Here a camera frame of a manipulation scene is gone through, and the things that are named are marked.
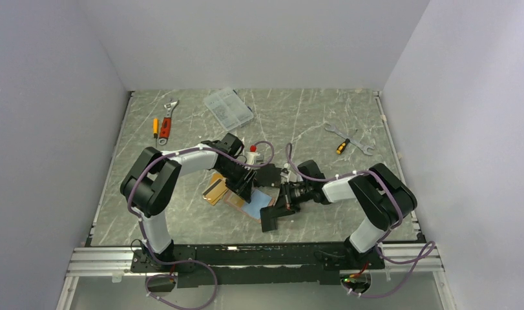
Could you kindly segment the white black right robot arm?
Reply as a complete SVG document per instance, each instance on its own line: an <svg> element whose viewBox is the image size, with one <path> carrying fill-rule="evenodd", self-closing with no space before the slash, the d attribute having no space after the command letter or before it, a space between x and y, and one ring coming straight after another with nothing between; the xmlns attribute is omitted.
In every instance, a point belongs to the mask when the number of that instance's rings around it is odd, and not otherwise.
<svg viewBox="0 0 524 310"><path fill-rule="evenodd" d="M295 214L301 203L328 205L356 199L365 217L344 242L344 261L352 268L366 263L369 252L417 207L413 192L383 163L347 177L325 178L313 160L296 166L295 171L300 181L283 183L275 204L261 209L262 231L277 229L278 218Z"/></svg>

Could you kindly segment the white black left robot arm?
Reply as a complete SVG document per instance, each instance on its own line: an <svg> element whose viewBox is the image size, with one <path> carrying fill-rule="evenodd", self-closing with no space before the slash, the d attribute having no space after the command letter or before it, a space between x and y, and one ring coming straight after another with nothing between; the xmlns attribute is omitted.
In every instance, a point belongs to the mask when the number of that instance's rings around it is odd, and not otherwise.
<svg viewBox="0 0 524 310"><path fill-rule="evenodd" d="M173 196L178 179L202 170L220 173L228 189L245 201L251 201L258 164L238 159L244 149L241 140L226 134L221 140L203 141L193 147L162 152L144 148L124 177L120 192L127 200L129 212L137 216L142 242L147 248L148 263L157 271L165 271L173 263L173 239L165 217L165 209Z"/></svg>

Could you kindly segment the black VIP card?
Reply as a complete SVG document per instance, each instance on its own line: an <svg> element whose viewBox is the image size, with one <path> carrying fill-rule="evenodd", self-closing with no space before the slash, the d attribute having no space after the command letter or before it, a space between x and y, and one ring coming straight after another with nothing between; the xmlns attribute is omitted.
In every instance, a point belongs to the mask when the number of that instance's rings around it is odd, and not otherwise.
<svg viewBox="0 0 524 310"><path fill-rule="evenodd" d="M260 223L263 233L278 229L277 219L280 217L281 210L274 207L264 207L260 210Z"/></svg>

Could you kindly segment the tan leather card holder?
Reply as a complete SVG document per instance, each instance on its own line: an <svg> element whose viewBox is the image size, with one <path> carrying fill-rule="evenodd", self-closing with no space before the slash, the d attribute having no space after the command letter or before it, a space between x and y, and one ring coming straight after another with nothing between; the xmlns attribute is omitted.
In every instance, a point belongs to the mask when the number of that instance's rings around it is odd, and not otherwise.
<svg viewBox="0 0 524 310"><path fill-rule="evenodd" d="M263 193L262 191L255 189L251 194L251 202L248 203L235 193L229 191L224 195L224 202L246 216L254 219L254 221L261 222L261 209L269 207L274 204L275 199L271 196Z"/></svg>

